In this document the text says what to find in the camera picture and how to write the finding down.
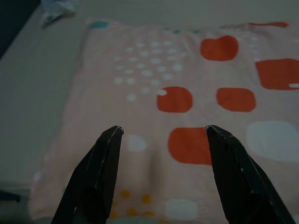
fabric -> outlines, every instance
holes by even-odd
[[[99,135],[124,128],[111,218],[227,223],[204,127],[230,131],[299,214],[299,24],[207,30],[89,22],[64,109],[31,190],[53,216]]]

white plastic bag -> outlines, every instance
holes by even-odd
[[[63,16],[75,14],[79,0],[41,0],[44,8],[43,26]]]

gray surface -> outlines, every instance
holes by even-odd
[[[59,130],[87,17],[202,28],[298,21],[297,0],[83,0],[74,18],[40,29],[41,8],[0,61],[0,188],[27,189]]]

